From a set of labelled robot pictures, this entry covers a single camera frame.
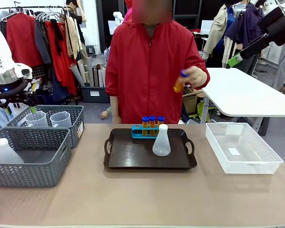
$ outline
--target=red shirt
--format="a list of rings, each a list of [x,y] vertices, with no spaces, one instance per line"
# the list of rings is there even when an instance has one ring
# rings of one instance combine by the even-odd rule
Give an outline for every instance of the red shirt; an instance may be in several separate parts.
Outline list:
[[[175,21],[160,24],[150,39],[142,24],[126,21],[114,32],[106,69],[106,92],[118,97],[124,124],[140,124],[143,116],[181,117],[182,93],[173,90],[181,70],[197,66],[208,75],[194,36]]]
[[[19,13],[8,19],[7,42],[16,63],[29,67],[44,65],[35,44],[35,18]]]

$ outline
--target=dark gray storage box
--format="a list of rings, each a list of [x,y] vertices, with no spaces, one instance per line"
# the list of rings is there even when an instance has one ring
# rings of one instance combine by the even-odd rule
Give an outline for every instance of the dark gray storage box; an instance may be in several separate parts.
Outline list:
[[[110,103],[110,97],[105,93],[104,87],[81,87],[83,102],[88,103]]]
[[[0,187],[52,188],[71,158],[69,129],[6,127],[0,138],[23,159],[24,164],[0,164]]]
[[[75,148],[79,142],[79,139],[85,129],[83,106],[71,106],[71,105],[37,105],[36,111],[43,111],[47,114],[47,123],[52,126],[50,117],[55,113],[68,112],[71,114],[72,127],[70,127],[70,141],[71,148]],[[8,127],[26,127],[27,124],[24,117],[31,113],[30,107],[27,107],[23,112],[12,119],[7,126]]]

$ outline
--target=white wall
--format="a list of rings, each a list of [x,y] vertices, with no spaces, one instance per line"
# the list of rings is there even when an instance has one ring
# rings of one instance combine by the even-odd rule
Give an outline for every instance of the white wall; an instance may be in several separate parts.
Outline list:
[[[15,6],[14,0],[0,0],[0,7]],[[21,2],[19,6],[64,6],[65,0],[19,0]],[[98,22],[96,13],[96,2],[95,0],[83,0],[85,17],[86,17],[86,28],[82,29],[85,36],[86,45],[95,45],[97,54],[100,54],[100,43],[98,33]]]

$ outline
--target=blue test tube rack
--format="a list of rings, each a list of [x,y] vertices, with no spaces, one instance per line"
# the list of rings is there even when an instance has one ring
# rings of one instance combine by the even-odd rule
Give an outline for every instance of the blue test tube rack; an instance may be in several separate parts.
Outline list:
[[[147,136],[143,136],[143,130],[150,132],[150,130],[158,131],[159,128],[157,125],[155,126],[155,128],[151,128],[151,127],[143,128],[142,125],[134,125],[132,126],[132,138],[134,139],[156,139],[157,138],[157,135],[150,136],[150,133],[148,133]]]

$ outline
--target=person's left hand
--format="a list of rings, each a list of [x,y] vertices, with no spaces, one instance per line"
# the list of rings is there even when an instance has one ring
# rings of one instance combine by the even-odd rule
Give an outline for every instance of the person's left hand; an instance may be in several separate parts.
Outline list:
[[[180,80],[184,83],[190,83],[193,88],[202,86],[207,81],[207,74],[197,66],[192,66],[184,71],[188,77],[181,77]]]

